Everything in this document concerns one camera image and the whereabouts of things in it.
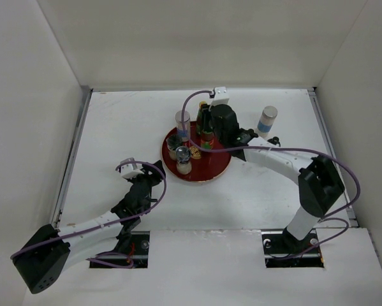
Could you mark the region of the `sauce bottle yellow cap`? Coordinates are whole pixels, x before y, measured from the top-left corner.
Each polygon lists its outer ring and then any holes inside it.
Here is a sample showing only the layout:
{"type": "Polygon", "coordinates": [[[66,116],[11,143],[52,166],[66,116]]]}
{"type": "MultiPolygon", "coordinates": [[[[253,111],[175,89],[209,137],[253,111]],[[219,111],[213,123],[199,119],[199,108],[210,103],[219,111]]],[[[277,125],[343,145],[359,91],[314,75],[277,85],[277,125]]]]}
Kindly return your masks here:
{"type": "Polygon", "coordinates": [[[200,132],[201,132],[204,109],[206,109],[208,107],[209,107],[209,105],[207,104],[206,101],[201,101],[199,103],[198,114],[196,116],[196,134],[197,135],[200,135],[200,132]]]}
{"type": "Polygon", "coordinates": [[[200,147],[211,150],[214,147],[214,132],[211,129],[203,129],[200,132],[200,147]]]}

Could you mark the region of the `sauce bottle yellow cap front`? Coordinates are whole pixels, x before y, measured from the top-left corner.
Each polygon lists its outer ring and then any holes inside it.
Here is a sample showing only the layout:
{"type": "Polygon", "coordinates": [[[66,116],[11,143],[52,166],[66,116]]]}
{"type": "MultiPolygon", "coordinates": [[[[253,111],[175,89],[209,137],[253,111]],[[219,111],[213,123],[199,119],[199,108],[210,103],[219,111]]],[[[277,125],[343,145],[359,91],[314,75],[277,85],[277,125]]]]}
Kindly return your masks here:
{"type": "Polygon", "coordinates": [[[200,132],[200,147],[211,150],[214,147],[214,132],[211,129],[203,129],[200,132]]]}

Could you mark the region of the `black-cap glass jar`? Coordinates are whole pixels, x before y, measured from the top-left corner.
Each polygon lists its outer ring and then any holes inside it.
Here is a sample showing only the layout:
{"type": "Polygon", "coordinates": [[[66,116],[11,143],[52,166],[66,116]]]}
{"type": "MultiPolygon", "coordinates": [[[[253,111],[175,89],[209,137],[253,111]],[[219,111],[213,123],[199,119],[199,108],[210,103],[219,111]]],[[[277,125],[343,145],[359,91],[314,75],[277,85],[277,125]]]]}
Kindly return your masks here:
{"type": "Polygon", "coordinates": [[[182,138],[177,134],[172,134],[166,139],[169,156],[172,160],[176,160],[176,150],[183,144],[182,138]]]}

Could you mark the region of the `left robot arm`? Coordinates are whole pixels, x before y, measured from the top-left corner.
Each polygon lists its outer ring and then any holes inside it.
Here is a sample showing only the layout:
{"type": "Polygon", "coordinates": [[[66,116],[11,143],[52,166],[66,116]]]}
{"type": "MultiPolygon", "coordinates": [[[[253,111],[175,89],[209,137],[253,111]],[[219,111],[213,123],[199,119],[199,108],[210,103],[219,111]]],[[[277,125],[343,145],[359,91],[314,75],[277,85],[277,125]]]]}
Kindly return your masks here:
{"type": "Polygon", "coordinates": [[[166,173],[162,161],[146,163],[132,158],[122,161],[116,170],[131,183],[116,206],[80,224],[62,228],[46,224],[11,256],[30,293],[48,289],[64,271],[81,261],[97,261],[129,249],[131,231],[160,202],[152,197],[152,189],[166,182],[166,173]]]}

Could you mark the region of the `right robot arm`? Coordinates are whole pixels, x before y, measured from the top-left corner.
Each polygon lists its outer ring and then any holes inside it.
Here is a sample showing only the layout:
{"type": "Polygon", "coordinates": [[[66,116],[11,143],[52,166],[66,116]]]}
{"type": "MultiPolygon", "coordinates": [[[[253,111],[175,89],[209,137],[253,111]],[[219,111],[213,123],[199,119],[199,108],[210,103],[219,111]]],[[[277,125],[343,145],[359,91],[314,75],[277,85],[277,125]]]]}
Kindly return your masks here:
{"type": "Polygon", "coordinates": [[[203,126],[212,130],[233,157],[268,168],[298,186],[300,207],[283,229],[282,243],[290,252],[303,248],[310,231],[345,190],[330,158],[282,151],[279,146],[259,137],[253,129],[239,127],[236,113],[226,104],[205,109],[203,126]]]}

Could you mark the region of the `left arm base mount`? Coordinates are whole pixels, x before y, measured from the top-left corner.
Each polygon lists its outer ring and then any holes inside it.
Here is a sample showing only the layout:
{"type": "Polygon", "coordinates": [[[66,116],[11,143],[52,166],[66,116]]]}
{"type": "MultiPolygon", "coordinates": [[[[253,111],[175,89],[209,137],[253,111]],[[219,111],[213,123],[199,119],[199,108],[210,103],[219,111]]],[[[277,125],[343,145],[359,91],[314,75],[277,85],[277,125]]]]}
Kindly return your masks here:
{"type": "Polygon", "coordinates": [[[126,233],[112,251],[97,255],[94,257],[94,261],[90,260],[89,268],[147,268],[150,239],[151,233],[149,231],[126,233]]]}

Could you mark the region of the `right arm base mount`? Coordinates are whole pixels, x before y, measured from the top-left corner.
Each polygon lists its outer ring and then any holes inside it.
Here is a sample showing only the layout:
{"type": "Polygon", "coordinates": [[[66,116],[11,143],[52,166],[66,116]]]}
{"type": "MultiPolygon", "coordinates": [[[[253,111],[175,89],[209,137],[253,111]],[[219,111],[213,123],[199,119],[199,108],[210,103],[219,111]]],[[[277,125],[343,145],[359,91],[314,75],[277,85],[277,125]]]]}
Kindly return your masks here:
{"type": "Polygon", "coordinates": [[[302,241],[287,242],[281,230],[262,231],[261,239],[265,266],[267,268],[323,268],[320,247],[304,253],[318,243],[316,230],[312,230],[302,241]]]}

